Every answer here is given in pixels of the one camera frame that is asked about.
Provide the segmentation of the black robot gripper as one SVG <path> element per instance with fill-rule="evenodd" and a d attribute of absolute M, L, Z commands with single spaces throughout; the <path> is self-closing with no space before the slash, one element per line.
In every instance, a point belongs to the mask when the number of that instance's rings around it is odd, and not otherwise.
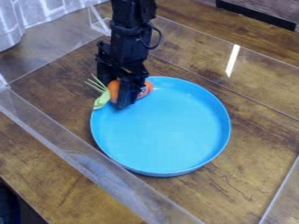
<path fill-rule="evenodd" d="M 150 45 L 150 20 L 157 6 L 154 0 L 110 0 L 110 5 L 110 41 L 97 42 L 97 78 L 106 86 L 122 68 L 132 73 L 133 76 L 120 78 L 116 106 L 122 109 L 145 92 L 144 60 L 148 50 L 157 47 Z"/>

